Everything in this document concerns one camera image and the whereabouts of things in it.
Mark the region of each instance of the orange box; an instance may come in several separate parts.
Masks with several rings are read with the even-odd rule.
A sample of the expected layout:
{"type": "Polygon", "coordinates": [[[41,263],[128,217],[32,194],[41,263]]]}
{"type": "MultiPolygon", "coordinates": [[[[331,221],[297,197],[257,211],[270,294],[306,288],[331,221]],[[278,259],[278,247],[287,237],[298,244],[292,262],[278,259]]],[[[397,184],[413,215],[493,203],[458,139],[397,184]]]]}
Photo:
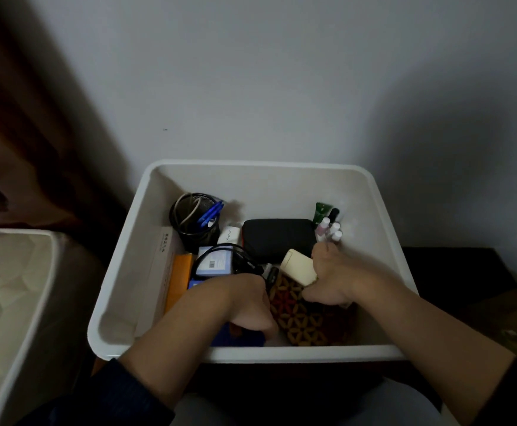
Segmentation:
{"type": "Polygon", "coordinates": [[[171,268],[168,296],[166,296],[166,306],[163,309],[164,314],[167,313],[187,291],[192,263],[193,254],[177,254],[174,258],[174,264],[171,268]]]}

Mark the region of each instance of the white plastic storage bin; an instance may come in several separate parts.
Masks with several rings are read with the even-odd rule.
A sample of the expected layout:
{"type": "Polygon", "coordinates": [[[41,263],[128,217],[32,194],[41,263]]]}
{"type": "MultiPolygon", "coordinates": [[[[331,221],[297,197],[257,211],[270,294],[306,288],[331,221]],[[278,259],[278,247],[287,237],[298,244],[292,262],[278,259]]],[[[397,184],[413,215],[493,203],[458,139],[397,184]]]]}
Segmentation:
{"type": "MultiPolygon", "coordinates": [[[[134,342],[152,250],[170,206],[185,191],[226,202],[221,225],[254,218],[307,218],[317,201],[339,208],[342,246],[372,256],[417,292],[372,175],[358,166],[251,161],[161,160],[140,181],[89,323],[89,343],[100,358],[119,357],[134,342]]],[[[217,363],[353,362],[402,359],[361,308],[351,345],[290,346],[275,338],[264,347],[210,348],[217,363]]]]}

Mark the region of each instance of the hand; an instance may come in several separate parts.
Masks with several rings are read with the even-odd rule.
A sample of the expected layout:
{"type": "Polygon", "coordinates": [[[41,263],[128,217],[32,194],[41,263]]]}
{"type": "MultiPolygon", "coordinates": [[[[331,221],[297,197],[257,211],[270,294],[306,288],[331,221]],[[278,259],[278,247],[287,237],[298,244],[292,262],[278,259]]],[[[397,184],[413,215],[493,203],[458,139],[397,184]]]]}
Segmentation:
{"type": "Polygon", "coordinates": [[[360,258],[341,253],[334,243],[319,242],[312,250],[318,280],[302,291],[306,301],[341,305],[358,301],[358,292],[384,273],[360,258]]]}
{"type": "Polygon", "coordinates": [[[213,283],[223,286],[229,298],[227,320],[249,330],[261,330],[266,339],[273,338],[278,325],[270,313],[270,301],[262,277],[237,274],[214,278],[213,283]]]}

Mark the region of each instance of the black pouch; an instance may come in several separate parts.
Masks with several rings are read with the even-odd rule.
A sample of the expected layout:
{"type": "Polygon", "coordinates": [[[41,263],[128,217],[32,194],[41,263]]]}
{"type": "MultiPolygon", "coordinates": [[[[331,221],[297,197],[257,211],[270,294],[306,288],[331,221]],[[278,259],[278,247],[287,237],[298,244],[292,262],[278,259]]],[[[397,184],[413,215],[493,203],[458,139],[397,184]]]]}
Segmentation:
{"type": "Polygon", "coordinates": [[[242,246],[258,263],[281,263],[289,249],[311,257],[316,244],[315,225],[306,219],[247,220],[242,246]]]}

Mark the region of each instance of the forearm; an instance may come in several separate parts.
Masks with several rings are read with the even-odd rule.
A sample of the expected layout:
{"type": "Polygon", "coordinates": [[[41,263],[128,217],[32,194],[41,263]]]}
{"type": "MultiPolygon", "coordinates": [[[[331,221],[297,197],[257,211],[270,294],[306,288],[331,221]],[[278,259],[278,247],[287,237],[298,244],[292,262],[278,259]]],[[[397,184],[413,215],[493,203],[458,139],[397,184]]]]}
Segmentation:
{"type": "Polygon", "coordinates": [[[375,318],[460,423],[472,422],[514,354],[399,281],[376,278],[354,290],[351,297],[375,318]]]}
{"type": "Polygon", "coordinates": [[[221,281],[192,288],[119,359],[152,394],[173,408],[220,327],[229,299],[221,281]]]}

